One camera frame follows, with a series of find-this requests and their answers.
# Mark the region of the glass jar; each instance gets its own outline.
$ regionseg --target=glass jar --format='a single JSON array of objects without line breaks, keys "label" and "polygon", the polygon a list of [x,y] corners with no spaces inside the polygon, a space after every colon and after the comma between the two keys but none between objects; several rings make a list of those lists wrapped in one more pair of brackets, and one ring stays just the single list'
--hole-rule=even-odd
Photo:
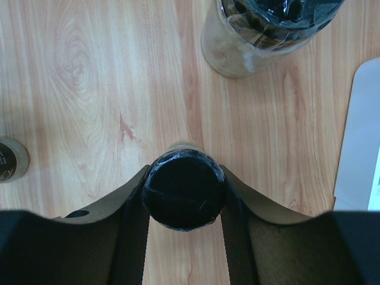
[{"label": "glass jar", "polygon": [[202,31],[204,57],[224,76],[250,76],[307,44],[343,1],[215,0]]},{"label": "glass jar", "polygon": [[29,156],[23,145],[10,138],[0,138],[0,183],[23,177],[28,166]]}]

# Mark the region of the wooden table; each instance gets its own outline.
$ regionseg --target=wooden table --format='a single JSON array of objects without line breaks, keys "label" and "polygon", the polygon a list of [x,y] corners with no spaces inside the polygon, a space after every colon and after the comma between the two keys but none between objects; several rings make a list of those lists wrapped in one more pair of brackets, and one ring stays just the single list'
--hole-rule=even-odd
[{"label": "wooden table", "polygon": [[[347,0],[300,51],[243,80],[203,58],[212,0],[0,0],[0,136],[31,165],[0,208],[64,216],[177,141],[307,215],[333,207],[355,70],[380,56],[380,1]],[[144,284],[229,284],[221,224],[151,221]]]}]

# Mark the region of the table surface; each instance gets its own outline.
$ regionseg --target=table surface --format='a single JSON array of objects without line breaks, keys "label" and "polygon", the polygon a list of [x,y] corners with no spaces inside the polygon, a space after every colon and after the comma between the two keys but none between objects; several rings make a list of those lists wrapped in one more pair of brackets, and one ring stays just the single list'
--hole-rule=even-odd
[{"label": "table surface", "polygon": [[[380,56],[380,1],[347,0],[242,80],[202,55],[211,1],[0,0],[0,136],[31,158],[0,208],[64,216],[190,141],[286,207],[332,209],[353,76]],[[151,221],[144,284],[229,284],[220,220],[188,234]]]}]

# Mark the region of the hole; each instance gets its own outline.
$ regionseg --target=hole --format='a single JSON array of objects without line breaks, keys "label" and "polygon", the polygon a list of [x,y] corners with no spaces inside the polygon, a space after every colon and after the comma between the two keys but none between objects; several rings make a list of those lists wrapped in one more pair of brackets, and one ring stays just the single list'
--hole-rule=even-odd
[{"label": "hole", "polygon": [[70,215],[68,215],[66,218],[79,218],[87,216],[90,212],[86,210],[78,210],[75,212],[72,212]]}]

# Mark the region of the stain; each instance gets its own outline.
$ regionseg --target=stain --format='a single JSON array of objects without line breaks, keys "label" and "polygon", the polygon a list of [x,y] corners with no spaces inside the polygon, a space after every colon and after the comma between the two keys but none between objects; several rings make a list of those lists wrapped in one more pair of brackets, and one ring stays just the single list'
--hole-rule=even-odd
[{"label": "stain", "polygon": [[136,137],[133,134],[132,127],[127,125],[124,120],[122,115],[120,115],[120,133],[121,133],[121,142],[124,143],[124,138],[127,135],[131,141],[135,140]]}]

